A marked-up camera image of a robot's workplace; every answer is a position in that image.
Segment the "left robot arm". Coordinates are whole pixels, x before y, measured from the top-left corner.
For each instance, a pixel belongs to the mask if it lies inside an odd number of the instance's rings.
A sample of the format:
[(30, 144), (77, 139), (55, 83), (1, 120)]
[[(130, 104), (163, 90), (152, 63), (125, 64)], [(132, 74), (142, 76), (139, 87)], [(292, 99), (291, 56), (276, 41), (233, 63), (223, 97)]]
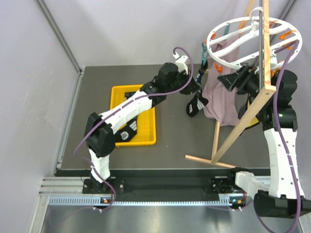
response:
[(109, 156), (115, 148), (115, 134), (128, 121), (148, 111), (168, 95), (193, 92), (192, 73), (188, 71), (188, 60), (182, 56), (174, 63), (165, 63), (154, 79), (144, 84), (129, 99), (115, 108), (101, 113), (92, 113), (87, 120), (85, 138), (91, 155), (91, 177), (99, 192), (110, 188)]

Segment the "white round clip hanger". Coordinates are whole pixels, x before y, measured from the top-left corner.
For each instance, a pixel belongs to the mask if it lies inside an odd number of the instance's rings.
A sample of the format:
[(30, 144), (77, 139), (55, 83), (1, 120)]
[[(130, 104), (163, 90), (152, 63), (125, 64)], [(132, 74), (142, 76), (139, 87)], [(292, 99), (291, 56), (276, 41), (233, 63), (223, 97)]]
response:
[[(236, 22), (244, 22), (244, 21), (251, 21), (251, 25), (246, 26), (242, 29), (239, 29), (237, 31), (234, 31), (232, 33), (228, 33), (222, 37), (212, 39), (212, 36), (222, 27), (226, 26), (227, 24), (232, 24)], [(287, 47), (293, 47), (293, 42), (298, 42), (298, 46), (296, 49), (294, 49), (293, 55), (290, 56), (289, 62), (293, 61), (302, 48), (302, 36), (301, 33), (298, 31), (296, 27), (294, 27), (292, 24), (281, 20), (277, 18), (270, 17), (269, 22), (276, 23), (278, 26), (274, 28), (270, 28), (270, 35), (282, 35), (284, 36), (278, 43), (272, 44), (270, 46), (271, 49), (271, 56), (274, 54), (277, 54), (281, 52), (282, 50), (285, 50)], [(211, 46), (215, 44), (219, 44), (220, 42), (224, 40), (228, 40), (231, 37), (234, 37), (236, 35), (240, 35), (242, 33), (245, 33), (245, 35), (239, 37), (236, 39), (232, 44), (227, 46), (224, 49), (221, 49), (219, 51), (214, 52), (211, 48)], [(250, 12), (249, 16), (247, 17), (240, 17), (235, 18), (232, 20), (228, 20), (217, 27), (214, 28), (212, 32), (209, 33), (206, 41), (207, 45), (207, 51), (208, 54), (213, 58), (216, 62), (222, 64), (223, 66), (238, 70), (242, 66), (241, 64), (244, 62), (247, 62), (250, 59), (256, 58), (259, 56), (259, 52), (254, 52), (248, 56), (244, 56), (238, 60), (235, 60), (233, 62), (227, 62), (222, 57), (230, 54), (235, 49), (239, 48), (244, 43), (248, 42), (251, 39), (254, 39), (256, 37), (259, 37), (259, 16), (253, 16), (252, 12)]]

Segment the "orange clothespin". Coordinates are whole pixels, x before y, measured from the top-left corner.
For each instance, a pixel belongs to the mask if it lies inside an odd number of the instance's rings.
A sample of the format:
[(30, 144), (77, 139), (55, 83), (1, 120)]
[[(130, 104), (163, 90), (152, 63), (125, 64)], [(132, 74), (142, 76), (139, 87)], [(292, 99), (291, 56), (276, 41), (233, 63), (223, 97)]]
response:
[(218, 71), (219, 74), (222, 74), (223, 72), (223, 65), (219, 65), (217, 63), (214, 63), (215, 69)]

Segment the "black sock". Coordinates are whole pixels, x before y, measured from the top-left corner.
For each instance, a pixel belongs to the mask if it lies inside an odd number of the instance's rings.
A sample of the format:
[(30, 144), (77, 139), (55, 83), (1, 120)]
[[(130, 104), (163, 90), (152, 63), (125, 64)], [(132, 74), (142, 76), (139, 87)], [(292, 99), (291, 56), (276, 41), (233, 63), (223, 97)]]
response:
[(116, 132), (116, 143), (129, 142), (137, 135), (137, 118), (138, 117), (135, 116)]
[(204, 98), (202, 93), (202, 77), (205, 73), (206, 69), (199, 69), (197, 75), (194, 78), (195, 81), (195, 94), (191, 101), (186, 106), (186, 113), (190, 117), (194, 117), (198, 114), (200, 110), (202, 110), (208, 104), (208, 99)]

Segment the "yellow plastic tray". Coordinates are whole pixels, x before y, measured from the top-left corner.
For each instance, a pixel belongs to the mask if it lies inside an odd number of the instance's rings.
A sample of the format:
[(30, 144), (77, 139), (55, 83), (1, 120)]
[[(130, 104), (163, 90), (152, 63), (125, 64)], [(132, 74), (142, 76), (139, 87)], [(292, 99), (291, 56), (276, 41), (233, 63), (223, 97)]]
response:
[[(125, 93), (136, 92), (142, 84), (118, 85), (111, 89), (110, 109), (122, 104), (126, 98)], [(138, 115), (138, 132), (129, 142), (118, 142), (116, 147), (150, 146), (156, 143), (156, 111), (152, 108)]]

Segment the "pink cloth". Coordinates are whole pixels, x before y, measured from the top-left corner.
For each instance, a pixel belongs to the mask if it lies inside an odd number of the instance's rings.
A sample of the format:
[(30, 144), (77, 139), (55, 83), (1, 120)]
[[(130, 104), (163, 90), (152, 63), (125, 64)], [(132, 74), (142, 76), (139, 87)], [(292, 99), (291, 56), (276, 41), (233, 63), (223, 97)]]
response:
[(221, 126), (236, 126), (239, 119), (235, 107), (235, 93), (227, 91), (217, 79), (221, 75), (235, 73), (236, 70), (223, 66), (223, 72), (219, 74), (214, 66), (214, 63), (219, 63), (215, 62), (212, 58), (208, 58), (207, 61), (207, 82), (202, 95), (208, 99), (208, 104), (203, 108), (204, 115), (207, 118), (217, 120)]

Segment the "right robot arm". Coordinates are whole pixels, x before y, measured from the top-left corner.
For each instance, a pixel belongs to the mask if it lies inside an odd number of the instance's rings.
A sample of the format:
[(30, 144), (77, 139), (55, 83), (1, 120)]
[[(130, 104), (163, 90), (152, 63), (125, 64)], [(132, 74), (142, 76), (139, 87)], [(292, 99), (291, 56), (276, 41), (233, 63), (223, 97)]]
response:
[(290, 105), (297, 89), (297, 76), (277, 71), (271, 80), (277, 88), (255, 119), (262, 124), (268, 145), (270, 184), (265, 185), (246, 168), (233, 168), (227, 178), (232, 192), (243, 190), (254, 202), (260, 217), (295, 218), (311, 211), (311, 202), (301, 187), (296, 160), (297, 116)]

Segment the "teal clothespin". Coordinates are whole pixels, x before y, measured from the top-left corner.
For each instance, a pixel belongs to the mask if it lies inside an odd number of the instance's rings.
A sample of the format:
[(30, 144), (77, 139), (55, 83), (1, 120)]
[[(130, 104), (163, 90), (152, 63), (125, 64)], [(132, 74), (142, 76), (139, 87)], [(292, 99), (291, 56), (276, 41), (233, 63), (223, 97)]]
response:
[(208, 68), (208, 51), (207, 51), (207, 45), (206, 42), (202, 42), (202, 54), (201, 54), (201, 67), (200, 69), (202, 71), (206, 71)]

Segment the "wooden hanger stand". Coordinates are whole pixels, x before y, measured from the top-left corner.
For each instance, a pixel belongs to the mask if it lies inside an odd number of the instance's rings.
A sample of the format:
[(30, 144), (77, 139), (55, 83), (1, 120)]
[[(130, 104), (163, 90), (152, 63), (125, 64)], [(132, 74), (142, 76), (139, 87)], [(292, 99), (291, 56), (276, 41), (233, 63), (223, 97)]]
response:
[(276, 87), (271, 85), (270, 72), (270, 28), (269, 28), (269, 1), (261, 0), (259, 2), (259, 94), (254, 102), (246, 110), (239, 123), (234, 127), (227, 139), (218, 148), (218, 138), (220, 124), (216, 123), (214, 132), (214, 142), (211, 159), (204, 159), (195, 156), (186, 155), (185, 159), (208, 164), (211, 166), (220, 166), (225, 168), (234, 168), (234, 165), (220, 163), (219, 160), (226, 151), (237, 140), (241, 133), (245, 130), (251, 120), (259, 113), (261, 108), (268, 102), (272, 95), (276, 92)]

